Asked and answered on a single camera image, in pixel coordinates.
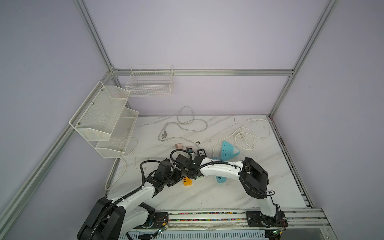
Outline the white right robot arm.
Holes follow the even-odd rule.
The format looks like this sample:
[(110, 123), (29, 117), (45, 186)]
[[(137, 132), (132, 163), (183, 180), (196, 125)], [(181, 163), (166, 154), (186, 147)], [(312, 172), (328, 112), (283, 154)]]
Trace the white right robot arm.
[(272, 199), (275, 192), (268, 191), (269, 174), (253, 159), (225, 162), (205, 156), (196, 156), (192, 159), (178, 155), (175, 159), (171, 157), (171, 162), (190, 179), (218, 176), (238, 181), (250, 197), (257, 199), (261, 218), (277, 221), (279, 207)]

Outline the teal triangular power strip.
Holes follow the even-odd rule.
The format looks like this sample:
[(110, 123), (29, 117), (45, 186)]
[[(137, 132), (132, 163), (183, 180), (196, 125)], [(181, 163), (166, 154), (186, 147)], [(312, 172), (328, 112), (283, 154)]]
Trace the teal triangular power strip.
[(240, 154), (240, 151), (227, 141), (223, 141), (221, 150), (221, 161), (229, 161)]

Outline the pink usb charger plug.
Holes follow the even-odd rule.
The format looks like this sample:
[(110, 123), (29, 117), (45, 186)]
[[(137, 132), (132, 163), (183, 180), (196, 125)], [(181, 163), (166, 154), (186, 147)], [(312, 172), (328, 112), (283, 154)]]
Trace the pink usb charger plug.
[(183, 144), (176, 144), (175, 147), (176, 147), (175, 148), (176, 150), (183, 150), (184, 149)]

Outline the teal rectangular power strip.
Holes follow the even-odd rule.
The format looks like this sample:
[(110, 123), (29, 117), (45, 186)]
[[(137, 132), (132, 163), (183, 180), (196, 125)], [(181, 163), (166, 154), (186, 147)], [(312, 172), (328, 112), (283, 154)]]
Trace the teal rectangular power strip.
[(226, 182), (227, 178), (221, 177), (221, 176), (216, 176), (216, 180), (217, 180), (218, 184), (223, 184)]

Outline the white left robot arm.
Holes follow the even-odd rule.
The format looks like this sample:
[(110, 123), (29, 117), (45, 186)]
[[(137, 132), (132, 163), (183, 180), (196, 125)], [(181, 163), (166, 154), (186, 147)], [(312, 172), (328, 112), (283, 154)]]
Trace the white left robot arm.
[(148, 210), (144, 210), (143, 217), (139, 217), (139, 213), (133, 214), (133, 224), (129, 223), (127, 213), (156, 196), (164, 186), (171, 187), (183, 178), (182, 172), (169, 159), (143, 161), (140, 172), (142, 182), (136, 189), (115, 200), (103, 197), (95, 203), (78, 232), (78, 240), (117, 240), (123, 228), (129, 231), (146, 223)]

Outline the black power strip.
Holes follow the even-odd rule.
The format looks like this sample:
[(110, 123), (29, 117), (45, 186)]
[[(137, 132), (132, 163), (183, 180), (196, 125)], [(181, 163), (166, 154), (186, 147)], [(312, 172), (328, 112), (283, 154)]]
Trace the black power strip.
[(199, 156), (199, 157), (204, 157), (204, 158), (207, 157), (206, 151), (205, 151), (204, 149), (199, 149), (199, 150), (197, 151), (197, 153), (198, 153), (198, 156)]

